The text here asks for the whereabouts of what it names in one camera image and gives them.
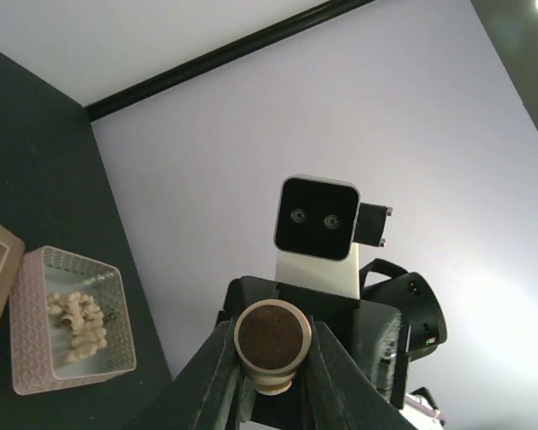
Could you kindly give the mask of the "light chess piece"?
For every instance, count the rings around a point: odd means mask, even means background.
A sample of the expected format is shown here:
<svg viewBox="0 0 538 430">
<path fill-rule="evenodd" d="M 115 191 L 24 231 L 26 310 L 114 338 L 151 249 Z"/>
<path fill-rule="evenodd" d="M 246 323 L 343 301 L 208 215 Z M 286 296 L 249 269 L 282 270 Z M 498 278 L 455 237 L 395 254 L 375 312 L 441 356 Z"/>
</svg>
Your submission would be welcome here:
<svg viewBox="0 0 538 430">
<path fill-rule="evenodd" d="M 247 377 L 265 396 L 286 392 L 308 355 L 312 329 L 295 305 L 257 301 L 239 316 L 234 344 Z"/>
</svg>

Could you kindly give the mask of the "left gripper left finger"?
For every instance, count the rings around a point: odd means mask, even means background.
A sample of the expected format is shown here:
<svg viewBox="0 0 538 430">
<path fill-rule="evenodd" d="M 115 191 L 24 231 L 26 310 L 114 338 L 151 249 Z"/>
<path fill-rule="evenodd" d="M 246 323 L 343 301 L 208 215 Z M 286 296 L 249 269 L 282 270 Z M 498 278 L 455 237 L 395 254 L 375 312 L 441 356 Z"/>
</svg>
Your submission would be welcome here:
<svg viewBox="0 0 538 430">
<path fill-rule="evenodd" d="M 242 374 L 234 344 L 235 321 L 218 324 L 156 400 L 152 429 L 238 429 Z"/>
</svg>

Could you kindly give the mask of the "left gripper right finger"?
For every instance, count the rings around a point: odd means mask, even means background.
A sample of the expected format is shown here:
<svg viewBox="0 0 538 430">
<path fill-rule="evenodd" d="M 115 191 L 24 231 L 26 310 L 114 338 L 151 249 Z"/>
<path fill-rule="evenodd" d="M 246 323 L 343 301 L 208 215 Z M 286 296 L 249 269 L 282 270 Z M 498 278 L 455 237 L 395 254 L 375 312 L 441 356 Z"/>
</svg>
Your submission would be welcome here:
<svg viewBox="0 0 538 430">
<path fill-rule="evenodd" d="M 302 366 L 302 427 L 405 430 L 413 425 L 377 392 L 324 322 L 309 322 Z"/>
</svg>

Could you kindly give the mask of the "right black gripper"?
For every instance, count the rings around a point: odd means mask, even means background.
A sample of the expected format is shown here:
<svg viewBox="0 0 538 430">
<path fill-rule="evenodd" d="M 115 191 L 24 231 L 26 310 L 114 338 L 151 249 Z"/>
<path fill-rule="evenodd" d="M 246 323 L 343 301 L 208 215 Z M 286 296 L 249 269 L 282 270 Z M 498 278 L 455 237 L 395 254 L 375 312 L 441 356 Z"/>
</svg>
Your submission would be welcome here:
<svg viewBox="0 0 538 430">
<path fill-rule="evenodd" d="M 265 279 L 233 280 L 217 320 L 239 317 L 267 293 L 289 302 L 339 340 L 377 392 L 417 429 L 442 429 L 445 420 L 425 387 L 406 390 L 409 364 L 447 339 L 445 316 L 429 283 L 417 272 L 376 259 L 360 270 L 385 280 L 363 285 L 359 299 Z"/>
</svg>

